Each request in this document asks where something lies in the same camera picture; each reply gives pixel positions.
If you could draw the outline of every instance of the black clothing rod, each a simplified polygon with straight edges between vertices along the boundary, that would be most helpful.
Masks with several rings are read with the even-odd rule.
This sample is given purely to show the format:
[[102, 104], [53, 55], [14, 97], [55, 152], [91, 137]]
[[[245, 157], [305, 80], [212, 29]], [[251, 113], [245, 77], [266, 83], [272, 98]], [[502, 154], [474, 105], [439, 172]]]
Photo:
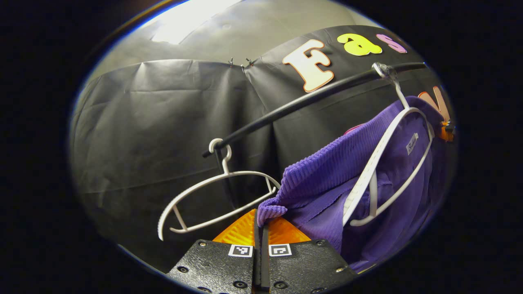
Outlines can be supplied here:
[[[425, 69], [427, 65], [425, 62], [410, 62], [410, 63], [401, 63], [397, 65], [390, 66], [397, 73], [411, 71], [411, 70], [420, 70]], [[298, 109], [301, 109], [305, 106], [313, 104], [325, 97], [328, 97], [332, 94], [338, 93], [340, 91], [370, 82], [374, 80], [381, 79], [380, 75], [374, 70], [368, 70], [360, 74], [350, 76], [334, 82], [330, 85], [324, 86], [316, 91], [305, 94], [298, 99], [295, 99], [271, 112], [258, 118], [257, 120], [249, 123], [248, 125], [240, 128], [239, 130], [233, 132], [229, 136], [225, 137], [222, 142], [214, 146], [215, 150], [224, 148], [227, 144], [233, 143], [242, 137], [268, 125], [269, 123], [278, 120]], [[202, 153], [203, 157], [211, 155], [209, 150], [206, 150]]]

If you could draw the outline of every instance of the white plastic hanger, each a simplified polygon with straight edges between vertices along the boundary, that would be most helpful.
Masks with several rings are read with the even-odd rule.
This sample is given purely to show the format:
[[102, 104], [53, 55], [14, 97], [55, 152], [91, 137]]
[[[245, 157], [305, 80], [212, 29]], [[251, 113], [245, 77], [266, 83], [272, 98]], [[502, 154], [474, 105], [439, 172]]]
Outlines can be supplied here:
[[[217, 138], [217, 139], [214, 139], [211, 141], [211, 143], [209, 144], [209, 152], [213, 153], [214, 152], [214, 146], [218, 143], [218, 142], [221, 142], [222, 139], [220, 138]], [[280, 184], [278, 183], [278, 181], [276, 181], [275, 179], [273, 179], [272, 177], [270, 177], [269, 175], [266, 175], [264, 173], [260, 173], [260, 172], [254, 172], [254, 171], [241, 171], [241, 172], [232, 172], [230, 173], [229, 172], [229, 168], [227, 167], [227, 162], [231, 159], [231, 156], [232, 156], [232, 150], [231, 150], [231, 147], [229, 145], [226, 146], [227, 148], [227, 156], [222, 160], [222, 166], [223, 166], [223, 170], [224, 170], [224, 173], [221, 174], [221, 175], [218, 175], [218, 176], [214, 176], [212, 178], [208, 178], [202, 182], [199, 182], [197, 184], [195, 184], [194, 186], [188, 188], [187, 190], [183, 191], [182, 193], [180, 193], [178, 196], [176, 196], [170, 203], [169, 205], [167, 205], [167, 207], [164, 209], [162, 215], [160, 216], [160, 220], [158, 222], [158, 237], [160, 238], [160, 240], [163, 241], [163, 233], [162, 233], [162, 229], [163, 229], [163, 226], [164, 226], [164, 223], [165, 223], [165, 219], [167, 218], [167, 215], [170, 213], [171, 210], [174, 210], [174, 213], [176, 214], [176, 218], [178, 219], [178, 221], [180, 222], [181, 224], [181, 227], [182, 229], [175, 229], [175, 228], [169, 228], [171, 231], [175, 232], [175, 233], [180, 233], [180, 234], [183, 234], [183, 233], [188, 233], [188, 232], [191, 232], [191, 231], [194, 231], [194, 230], [197, 230], [197, 229], [201, 229], [201, 228], [204, 228], [204, 227], [207, 227], [209, 225], [212, 225], [214, 223], [217, 223], [221, 220], [224, 220], [230, 216], [233, 216], [239, 212], [241, 212], [242, 210], [245, 210], [246, 208], [248, 208], [249, 206], [253, 205], [253, 204], [256, 204], [258, 202], [261, 202], [262, 200], [266, 199], [267, 197], [269, 197], [270, 195], [272, 195], [275, 191], [276, 191], [276, 188], [280, 189]], [[219, 181], [221, 179], [225, 179], [225, 178], [229, 178], [229, 177], [234, 177], [234, 176], [241, 176], [241, 175], [257, 175], [257, 176], [262, 176], [262, 177], [265, 177], [265, 181], [267, 182], [267, 187], [269, 189], [269, 192], [263, 196], [261, 196], [260, 198], [250, 202], [249, 204], [246, 204], [234, 211], [231, 211], [227, 214], [224, 214], [220, 217], [217, 217], [213, 220], [210, 220], [210, 221], [206, 221], [204, 223], [201, 223], [201, 224], [197, 224], [197, 225], [194, 225], [192, 227], [187, 227], [183, 221], [183, 219], [181, 218], [181, 215], [180, 215], [180, 212], [178, 211], [178, 208], [176, 207], [176, 205], [182, 200], [184, 199], [187, 195], [191, 194], [192, 192], [198, 190], [199, 188], [205, 186], [205, 185], [208, 185], [210, 183], [214, 183], [216, 181]], [[270, 182], [271, 181], [275, 187], [271, 187], [270, 185]]]
[[[396, 92], [398, 97], [400, 98], [401, 103], [403, 104], [403, 107], [405, 107], [404, 110], [402, 110], [395, 118], [392, 120], [391, 124], [381, 137], [381, 140], [378, 142], [378, 145], [374, 149], [374, 152], [370, 156], [369, 161], [367, 162], [367, 165], [363, 169], [363, 172], [361, 173], [358, 181], [354, 185], [354, 188], [350, 191], [349, 195], [347, 196], [347, 199], [345, 200], [344, 207], [343, 207], [343, 226], [347, 223], [350, 216], [354, 212], [356, 205], [360, 202], [361, 197], [365, 193], [365, 190], [367, 186], [369, 186], [369, 197], [370, 197], [370, 211], [369, 216], [367, 216], [364, 219], [361, 220], [351, 220], [350, 225], [353, 227], [359, 227], [361, 225], [367, 224], [374, 218], [376, 218], [378, 215], [380, 215], [387, 207], [389, 207], [400, 195], [403, 193], [403, 191], [407, 188], [407, 186], [412, 182], [416, 174], [418, 173], [419, 169], [423, 165], [423, 162], [425, 161], [425, 158], [427, 157], [427, 154], [430, 150], [430, 146], [432, 145], [432, 140], [434, 138], [434, 130], [432, 128], [432, 125], [428, 122], [427, 117], [425, 114], [419, 110], [416, 107], [410, 107], [407, 103], [407, 100], [405, 99], [405, 96], [403, 96], [403, 93], [400, 89], [400, 84], [398, 83], [395, 76], [385, 75], [382, 70], [387, 70], [387, 66], [379, 63], [374, 63], [372, 65], [372, 68], [375, 69], [378, 74], [381, 77], [387, 77], [392, 80], [394, 85], [396, 86]], [[418, 163], [418, 166], [413, 170], [412, 174], [408, 179], [403, 183], [403, 185], [389, 198], [382, 206], [379, 208], [378, 206], [378, 180], [376, 176], [376, 167], [378, 166], [378, 162], [380, 160], [381, 155], [383, 154], [383, 151], [385, 150], [385, 147], [387, 146], [387, 143], [389, 142], [392, 134], [394, 133], [394, 130], [396, 129], [397, 125], [400, 123], [400, 121], [405, 118], [407, 115], [417, 112], [423, 116], [425, 119], [425, 122], [427, 124], [427, 132], [429, 136], [429, 143], [427, 146], [427, 149], [425, 150], [425, 153], [423, 154], [423, 157]]]

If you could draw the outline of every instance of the orange gripper pad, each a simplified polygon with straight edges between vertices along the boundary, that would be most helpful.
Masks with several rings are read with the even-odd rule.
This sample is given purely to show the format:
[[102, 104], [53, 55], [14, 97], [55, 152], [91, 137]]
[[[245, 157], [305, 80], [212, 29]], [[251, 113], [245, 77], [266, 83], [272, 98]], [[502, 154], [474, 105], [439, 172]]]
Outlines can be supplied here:
[[282, 217], [269, 223], [269, 245], [310, 241], [302, 231]]
[[249, 211], [223, 230], [214, 242], [254, 246], [254, 212]]

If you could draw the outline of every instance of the foam letter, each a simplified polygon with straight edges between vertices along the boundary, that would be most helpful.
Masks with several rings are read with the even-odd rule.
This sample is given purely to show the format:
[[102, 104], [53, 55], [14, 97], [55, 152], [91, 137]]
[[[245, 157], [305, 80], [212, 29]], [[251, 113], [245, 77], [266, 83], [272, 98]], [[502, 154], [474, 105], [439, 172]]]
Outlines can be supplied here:
[[400, 44], [394, 42], [391, 38], [385, 36], [385, 35], [382, 35], [382, 34], [377, 34], [376, 37], [378, 37], [378, 39], [382, 40], [383, 42], [389, 44], [389, 47], [396, 50], [397, 52], [399, 53], [407, 53], [407, 50], [405, 48], [403, 48], [403, 46], [401, 46]]
[[344, 43], [345, 51], [352, 55], [363, 56], [369, 53], [379, 54], [383, 52], [381, 47], [374, 45], [367, 38], [355, 33], [345, 33], [338, 37], [338, 42]]
[[331, 64], [331, 60], [323, 52], [313, 49], [311, 50], [311, 57], [305, 55], [307, 50], [323, 48], [324, 46], [325, 44], [318, 40], [309, 40], [283, 59], [283, 63], [292, 65], [305, 81], [303, 89], [307, 93], [320, 88], [334, 78], [332, 71], [324, 72], [317, 66], [318, 63], [324, 66]]
[[449, 110], [447, 109], [445, 100], [443, 100], [443, 95], [441, 94], [441, 91], [439, 90], [438, 87], [434, 87], [433, 91], [434, 91], [434, 95], [436, 96], [436, 101], [438, 102], [438, 105], [436, 105], [436, 103], [434, 103], [434, 100], [427, 92], [421, 92], [418, 95], [418, 98], [423, 99], [425, 102], [429, 103], [432, 107], [434, 107], [434, 109], [439, 111], [439, 113], [441, 113], [441, 115], [445, 119], [445, 122], [449, 121], [450, 120]]

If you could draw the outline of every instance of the purple corduroy fabric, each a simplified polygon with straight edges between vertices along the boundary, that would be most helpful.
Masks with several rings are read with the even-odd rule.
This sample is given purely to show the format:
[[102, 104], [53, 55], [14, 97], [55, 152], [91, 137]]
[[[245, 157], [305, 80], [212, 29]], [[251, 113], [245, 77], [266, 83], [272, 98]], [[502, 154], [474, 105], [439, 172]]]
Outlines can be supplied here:
[[[406, 99], [426, 115], [437, 134], [443, 121], [439, 112], [415, 96]], [[287, 167], [276, 197], [259, 205], [258, 224], [262, 226], [268, 219], [284, 216], [310, 238], [327, 239], [355, 271], [400, 249], [423, 224], [431, 205], [439, 200], [437, 187], [429, 184], [441, 181], [441, 172], [433, 174], [433, 153], [441, 151], [439, 138], [433, 139], [433, 147], [413, 181], [384, 213], [361, 227], [348, 223], [343, 227], [342, 217], [348, 193], [385, 130], [403, 109], [398, 100], [367, 123]], [[419, 138], [408, 154], [406, 146], [415, 132]], [[378, 207], [411, 175], [428, 142], [425, 120], [420, 114], [410, 114], [400, 122], [378, 163]], [[367, 189], [350, 220], [368, 215]]]

